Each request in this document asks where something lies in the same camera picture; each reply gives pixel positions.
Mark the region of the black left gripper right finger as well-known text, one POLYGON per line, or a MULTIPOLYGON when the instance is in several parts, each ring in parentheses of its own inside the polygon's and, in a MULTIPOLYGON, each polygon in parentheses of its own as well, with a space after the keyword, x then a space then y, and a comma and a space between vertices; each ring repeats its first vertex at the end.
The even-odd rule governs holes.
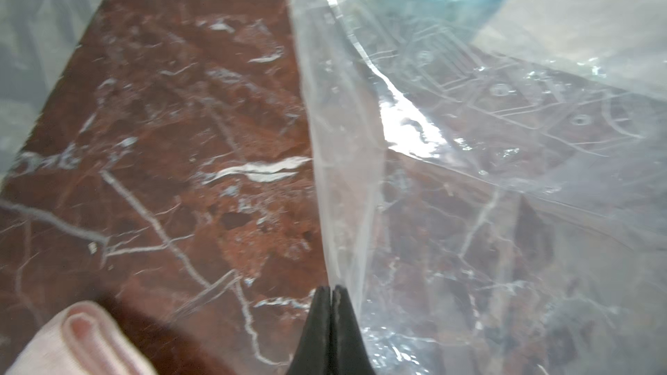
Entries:
POLYGON ((336 286, 330 316, 330 373, 375 375, 347 288, 336 286))

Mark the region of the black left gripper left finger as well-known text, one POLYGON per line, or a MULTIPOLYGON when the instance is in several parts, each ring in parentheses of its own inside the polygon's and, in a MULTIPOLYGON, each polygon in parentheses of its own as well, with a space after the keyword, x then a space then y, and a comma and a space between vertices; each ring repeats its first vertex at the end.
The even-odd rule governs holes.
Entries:
POLYGON ((286 375, 327 375, 331 328, 331 289, 314 292, 305 325, 286 375))

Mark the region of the pink fluffy towel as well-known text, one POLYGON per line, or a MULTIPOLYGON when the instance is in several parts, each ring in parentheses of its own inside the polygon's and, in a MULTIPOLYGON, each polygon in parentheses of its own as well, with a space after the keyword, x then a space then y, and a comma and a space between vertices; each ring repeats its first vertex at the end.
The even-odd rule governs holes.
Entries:
POLYGON ((8 374, 155 374, 151 362, 97 303, 81 301, 32 338, 8 374))

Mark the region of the clear plastic vacuum bag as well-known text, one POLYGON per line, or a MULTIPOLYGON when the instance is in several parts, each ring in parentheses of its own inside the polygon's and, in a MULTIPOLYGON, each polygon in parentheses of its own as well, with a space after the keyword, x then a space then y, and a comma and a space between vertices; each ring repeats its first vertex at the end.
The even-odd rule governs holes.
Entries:
POLYGON ((505 0, 477 31, 290 3, 376 373, 665 373, 666 0, 505 0))

